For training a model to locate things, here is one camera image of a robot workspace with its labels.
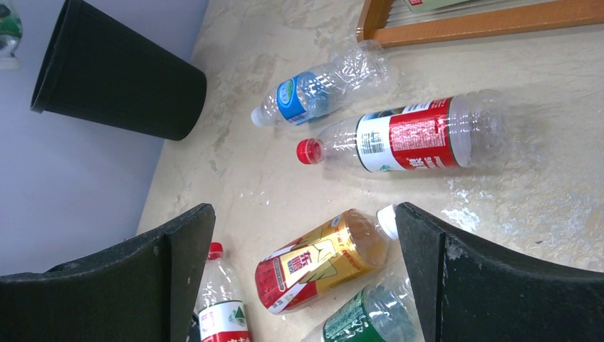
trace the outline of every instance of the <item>black trash can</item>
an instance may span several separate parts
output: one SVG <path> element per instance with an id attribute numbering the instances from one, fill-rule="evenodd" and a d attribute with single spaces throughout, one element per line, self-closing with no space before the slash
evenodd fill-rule
<path id="1" fill-rule="evenodd" d="M 82 0 L 66 0 L 31 109 L 181 140 L 207 90 L 203 72 Z"/>

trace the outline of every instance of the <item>wooden frame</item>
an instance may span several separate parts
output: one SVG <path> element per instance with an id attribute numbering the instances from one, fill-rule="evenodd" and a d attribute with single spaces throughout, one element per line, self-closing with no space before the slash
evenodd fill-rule
<path id="1" fill-rule="evenodd" d="M 365 0 L 357 40 L 384 47 L 604 23 L 604 0 L 557 0 L 419 24 L 385 27 L 393 1 Z"/>

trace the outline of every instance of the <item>water bottle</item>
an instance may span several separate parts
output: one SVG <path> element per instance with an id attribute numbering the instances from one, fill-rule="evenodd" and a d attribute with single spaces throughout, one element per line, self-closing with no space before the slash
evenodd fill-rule
<path id="1" fill-rule="evenodd" d="M 195 301 L 202 342 L 250 342 L 241 286 L 222 256 L 222 245 L 212 242 Z"/>
<path id="2" fill-rule="evenodd" d="M 399 259 L 303 342 L 420 342 L 420 319 L 405 262 Z"/>
<path id="3" fill-rule="evenodd" d="M 258 264 L 260 302 L 273 314 L 301 309 L 335 287 L 381 269 L 394 239 L 393 205 L 375 216 L 347 210 Z"/>
<path id="4" fill-rule="evenodd" d="M 301 125 L 389 87 L 382 47 L 376 41 L 362 41 L 342 56 L 281 83 L 251 112 L 251 120 L 258 127 Z"/>
<path id="5" fill-rule="evenodd" d="M 0 70 L 19 68 L 14 52 L 21 34 L 21 20 L 14 6 L 9 0 L 0 0 Z"/>
<path id="6" fill-rule="evenodd" d="M 303 164 L 353 172 L 501 167 L 506 111 L 500 93 L 483 90 L 342 120 L 296 152 Z"/>

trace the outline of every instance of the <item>wall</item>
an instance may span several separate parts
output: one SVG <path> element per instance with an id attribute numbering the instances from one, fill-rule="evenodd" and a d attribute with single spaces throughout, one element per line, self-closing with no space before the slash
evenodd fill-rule
<path id="1" fill-rule="evenodd" d="M 189 60 L 207 0 L 89 0 Z M 29 110 L 61 0 L 15 0 L 19 71 L 0 71 L 0 275 L 45 271 L 135 235 L 163 140 Z"/>

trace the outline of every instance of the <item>juice bottle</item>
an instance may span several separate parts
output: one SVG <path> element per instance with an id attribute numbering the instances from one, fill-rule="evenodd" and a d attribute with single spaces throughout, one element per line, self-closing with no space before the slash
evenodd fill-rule
<path id="1" fill-rule="evenodd" d="M 397 239 L 395 206 L 350 209 L 268 255 L 256 268 L 260 302 L 273 314 L 301 309 L 331 289 L 381 269 Z"/>

